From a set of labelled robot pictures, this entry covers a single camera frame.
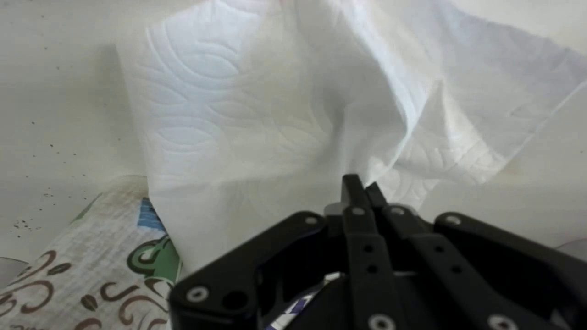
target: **paper towel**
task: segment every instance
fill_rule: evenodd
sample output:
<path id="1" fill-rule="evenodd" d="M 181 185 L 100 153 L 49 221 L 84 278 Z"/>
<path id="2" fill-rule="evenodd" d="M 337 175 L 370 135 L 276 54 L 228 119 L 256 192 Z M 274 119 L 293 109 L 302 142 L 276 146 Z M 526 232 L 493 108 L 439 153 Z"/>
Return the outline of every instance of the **paper towel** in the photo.
<path id="1" fill-rule="evenodd" d="M 494 174 L 582 84 L 582 56 L 438 0 L 206 0 L 118 47 L 148 186 L 186 269 L 344 172 L 419 203 Z"/>

